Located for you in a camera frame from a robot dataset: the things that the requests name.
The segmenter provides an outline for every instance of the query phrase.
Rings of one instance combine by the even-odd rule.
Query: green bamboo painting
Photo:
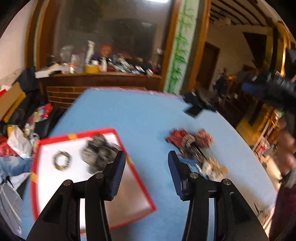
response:
[[[183,36],[183,32],[187,29],[192,29],[193,24],[196,21],[195,16],[191,14],[194,12],[194,10],[192,8],[187,8],[187,6],[188,0],[185,0],[183,10],[180,13],[179,29],[176,35],[176,48],[174,51],[174,58],[166,90],[166,92],[170,94],[176,94],[174,92],[176,84],[179,81],[182,81],[182,71],[180,67],[181,65],[186,64],[185,57],[188,54],[189,43],[188,40]]]

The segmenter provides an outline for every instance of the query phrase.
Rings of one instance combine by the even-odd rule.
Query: maroon pants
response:
[[[276,208],[269,233],[270,241],[274,241],[281,234],[295,211],[296,185],[289,189],[285,188],[283,184],[276,199]]]

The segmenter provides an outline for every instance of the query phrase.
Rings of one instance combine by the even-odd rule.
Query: ceiling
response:
[[[256,0],[212,0],[211,3],[212,22],[228,17],[232,25],[269,25]]]

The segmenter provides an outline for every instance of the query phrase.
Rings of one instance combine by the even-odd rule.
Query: table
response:
[[[91,89],[82,94],[62,116],[51,136],[113,127],[121,137],[158,211],[128,226],[112,230],[113,241],[178,241],[182,239],[189,202],[177,196],[168,152],[178,151],[165,139],[173,128],[188,132],[206,129],[215,139],[211,153],[229,169],[228,178],[248,204],[260,210],[274,204],[276,192],[258,159],[235,129],[219,114],[202,111],[197,119],[184,113],[189,106],[181,98],[141,91]],[[30,184],[24,194],[22,237],[33,226]],[[213,239],[213,209],[209,237]]]

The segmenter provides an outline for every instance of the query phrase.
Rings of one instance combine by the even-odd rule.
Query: red frame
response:
[[[68,135],[64,135],[64,136],[59,136],[59,137],[52,137],[52,138],[46,138],[46,139],[42,139],[39,142],[37,151],[36,151],[36,155],[35,158],[33,160],[33,167],[32,167],[32,172],[38,176],[38,160],[39,160],[39,152],[40,152],[40,147],[43,145],[47,145],[47,144],[52,144],[52,143],[57,143],[57,142],[64,142],[64,141],[68,141],[68,140],[72,140],[72,139],[79,139],[79,138],[85,138],[85,137],[90,137],[93,135],[97,135],[97,134],[114,134],[119,142],[119,146],[121,147],[121,149],[124,151],[124,153],[126,154],[127,157],[129,157],[121,139],[119,138],[119,135],[117,134],[116,130],[114,128],[108,128],[108,129],[100,129],[100,130],[95,130],[95,131],[88,131],[88,132],[80,132],[77,134],[68,134]],[[130,161],[129,158],[127,158],[127,164],[129,165],[135,179],[138,181],[140,188],[142,189],[142,192],[144,193],[146,200],[149,202],[150,206],[151,206],[151,212],[148,213],[146,216],[150,215],[151,213],[157,211],[157,207],[156,204],[154,203],[152,197],[150,196],[148,190],[146,189],[139,173],[137,172],[134,164]],[[38,209],[38,200],[37,200],[37,183],[34,182],[33,180],[31,180],[31,199],[32,199],[32,209],[33,209],[33,217],[35,218],[35,220],[38,218],[39,216],[39,209]],[[136,220],[132,220],[128,223],[124,223],[121,225],[117,225],[112,227],[111,229],[116,229],[125,225],[128,225],[130,223],[136,222],[140,219],[136,219]]]

